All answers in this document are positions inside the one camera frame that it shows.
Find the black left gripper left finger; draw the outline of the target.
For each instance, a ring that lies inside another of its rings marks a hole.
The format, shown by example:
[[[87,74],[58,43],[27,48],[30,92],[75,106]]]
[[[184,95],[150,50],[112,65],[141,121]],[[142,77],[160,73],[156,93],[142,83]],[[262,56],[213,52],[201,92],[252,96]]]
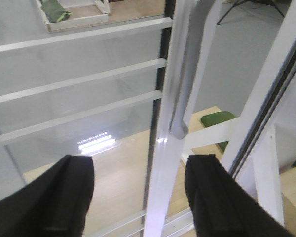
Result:
[[[0,201],[0,237],[80,237],[93,192],[92,158],[66,155]]]

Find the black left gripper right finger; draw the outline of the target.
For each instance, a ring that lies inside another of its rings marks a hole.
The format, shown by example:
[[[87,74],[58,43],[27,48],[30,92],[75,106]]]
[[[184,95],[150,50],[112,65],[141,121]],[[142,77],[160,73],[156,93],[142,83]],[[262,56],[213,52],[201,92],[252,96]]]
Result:
[[[190,155],[185,192],[199,237],[290,237],[223,168],[214,154]]]

